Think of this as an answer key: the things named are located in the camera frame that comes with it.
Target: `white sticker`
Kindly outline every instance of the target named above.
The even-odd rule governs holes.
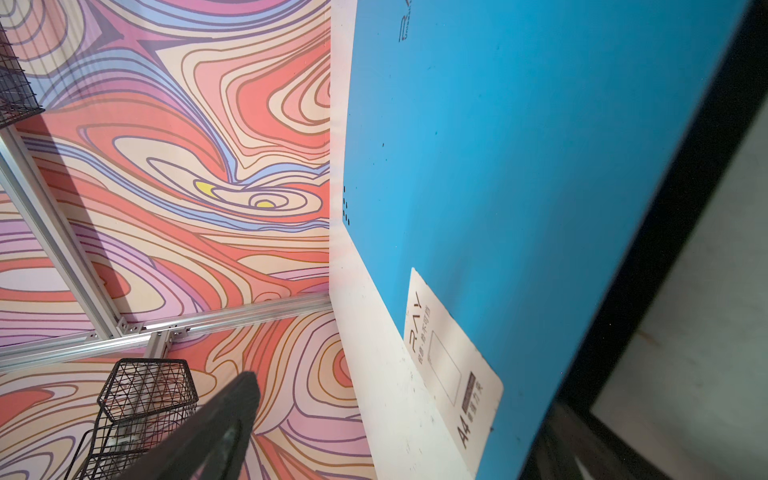
[[[474,477],[502,400],[502,381],[415,269],[403,332],[406,348]]]

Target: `metal basket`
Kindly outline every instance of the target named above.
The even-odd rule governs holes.
[[[101,390],[91,447],[74,478],[113,478],[159,444],[197,407],[197,391],[186,360],[121,359]]]
[[[0,128],[43,112],[0,27]]]

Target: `blue plastic surface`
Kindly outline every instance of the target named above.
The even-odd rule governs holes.
[[[402,334],[415,267],[505,386],[515,478],[744,1],[359,0],[348,230]]]

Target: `white wall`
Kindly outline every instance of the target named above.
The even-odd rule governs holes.
[[[379,480],[466,480],[471,476],[451,434],[341,221],[356,6],[356,0],[333,0],[331,10],[330,296],[336,323]]]
[[[768,103],[594,413],[677,480],[768,478]]]

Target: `patterned wallpaper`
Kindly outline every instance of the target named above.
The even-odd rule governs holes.
[[[20,123],[128,321],[327,289],[329,0],[0,0]]]
[[[0,187],[0,347],[92,329]]]
[[[251,369],[262,392],[241,479],[375,478],[336,321],[314,313],[174,346],[200,403]],[[116,358],[0,376],[0,478],[62,478]]]

